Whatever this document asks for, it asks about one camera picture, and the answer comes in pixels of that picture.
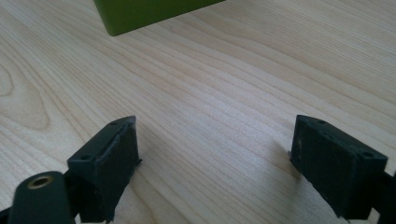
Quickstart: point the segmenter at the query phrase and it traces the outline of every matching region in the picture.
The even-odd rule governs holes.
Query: black bracket
[[[64,175],[22,181],[0,224],[70,224],[77,214],[81,222],[109,222],[140,162],[135,117],[114,120],[67,160]]]
[[[338,217],[396,223],[396,178],[384,172],[388,157],[326,121],[297,116],[290,160]]]

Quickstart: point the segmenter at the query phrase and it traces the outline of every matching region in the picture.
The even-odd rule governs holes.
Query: black plastic part
[[[107,124],[68,161],[65,174],[74,213],[82,222],[109,222],[139,164],[135,117]]]
[[[21,182],[15,192],[8,223],[75,223],[70,214],[63,175],[46,172]]]
[[[374,208],[381,214],[378,224],[396,223],[396,173],[392,177],[383,174],[376,189]]]
[[[323,120],[299,115],[290,160],[338,217],[366,219],[388,158]]]
[[[0,212],[0,224],[7,224],[9,210],[10,208],[6,208]]]

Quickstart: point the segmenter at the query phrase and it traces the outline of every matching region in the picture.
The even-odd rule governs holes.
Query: wood grain
[[[0,1],[0,209],[136,115],[144,161],[115,223],[346,223],[290,165],[295,116],[329,121],[395,172],[395,11],[229,0],[110,37],[92,1]]]

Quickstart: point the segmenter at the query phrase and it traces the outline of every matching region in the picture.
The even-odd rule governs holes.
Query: green box
[[[93,0],[110,35],[163,21],[223,0]]]

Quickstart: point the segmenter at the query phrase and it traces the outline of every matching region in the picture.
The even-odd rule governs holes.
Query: hole
[[[370,152],[363,152],[363,156],[365,156],[365,157],[373,157],[374,155],[371,154]]]
[[[87,160],[87,159],[89,159],[91,156],[89,156],[89,155],[83,155],[83,156],[81,156],[80,157],[80,159],[82,159],[82,160]]]
[[[47,186],[50,182],[52,182],[52,176],[50,175],[43,175],[39,176],[38,178],[32,180],[27,185],[28,189],[41,189],[44,186]]]

